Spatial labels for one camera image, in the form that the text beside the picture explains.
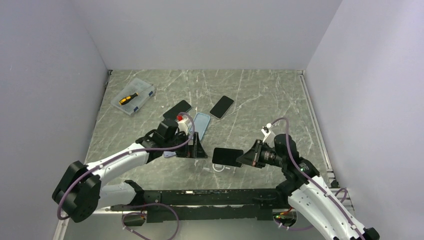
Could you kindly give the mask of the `silver black phone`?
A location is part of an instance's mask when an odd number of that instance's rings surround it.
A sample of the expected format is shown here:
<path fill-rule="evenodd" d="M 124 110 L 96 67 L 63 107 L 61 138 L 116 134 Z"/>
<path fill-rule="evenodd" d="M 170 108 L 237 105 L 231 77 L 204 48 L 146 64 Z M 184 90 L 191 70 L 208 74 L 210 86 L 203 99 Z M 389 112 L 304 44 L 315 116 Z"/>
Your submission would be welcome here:
<path fill-rule="evenodd" d="M 213 150 L 212 163 L 241 168 L 243 164 L 237 162 L 237 158 L 243 154 L 242 149 L 216 147 Z"/>

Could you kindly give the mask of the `clear magsafe phone case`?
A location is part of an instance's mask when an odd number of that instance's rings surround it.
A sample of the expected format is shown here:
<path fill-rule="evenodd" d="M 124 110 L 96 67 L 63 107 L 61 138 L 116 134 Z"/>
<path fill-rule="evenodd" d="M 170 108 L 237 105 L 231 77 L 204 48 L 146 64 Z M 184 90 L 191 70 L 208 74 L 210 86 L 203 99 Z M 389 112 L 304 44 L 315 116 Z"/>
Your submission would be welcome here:
<path fill-rule="evenodd" d="M 229 165 L 216 164 L 216 163 L 212 163 L 207 166 L 204 166 L 202 170 L 208 173 L 219 174 L 219 175 L 222 175 L 222 174 L 229 175 L 229 174 L 236 173 L 236 167 L 229 166 Z"/>

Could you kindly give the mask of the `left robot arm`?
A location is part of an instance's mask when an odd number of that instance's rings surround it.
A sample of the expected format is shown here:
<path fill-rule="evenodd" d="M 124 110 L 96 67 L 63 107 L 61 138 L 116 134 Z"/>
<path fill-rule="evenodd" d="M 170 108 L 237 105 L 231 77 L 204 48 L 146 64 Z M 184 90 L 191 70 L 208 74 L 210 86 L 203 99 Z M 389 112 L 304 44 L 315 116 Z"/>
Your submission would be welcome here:
<path fill-rule="evenodd" d="M 152 203 L 153 197 L 133 180 L 120 184 L 108 183 L 120 175 L 146 165 L 161 157 L 164 152 L 174 152 L 179 158 L 206 159 L 201 145 L 207 124 L 192 123 L 188 118 L 179 121 L 165 119 L 156 129 L 135 140 L 124 150 L 96 162 L 71 163 L 52 193 L 61 212 L 75 223 L 87 219 L 95 210 L 115 205 L 125 205 L 131 210 Z"/>

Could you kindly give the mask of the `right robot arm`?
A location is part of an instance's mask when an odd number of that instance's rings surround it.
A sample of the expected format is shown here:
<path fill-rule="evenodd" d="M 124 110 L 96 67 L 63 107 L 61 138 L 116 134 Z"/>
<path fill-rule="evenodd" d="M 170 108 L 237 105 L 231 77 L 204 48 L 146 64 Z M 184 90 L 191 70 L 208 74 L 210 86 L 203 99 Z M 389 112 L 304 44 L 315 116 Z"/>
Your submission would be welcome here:
<path fill-rule="evenodd" d="M 271 147 L 256 140 L 237 162 L 263 168 L 280 167 L 285 181 L 276 186 L 276 203 L 303 215 L 326 240 L 378 240 L 380 234 L 358 221 L 337 199 L 316 167 L 301 157 L 292 137 L 278 134 Z"/>

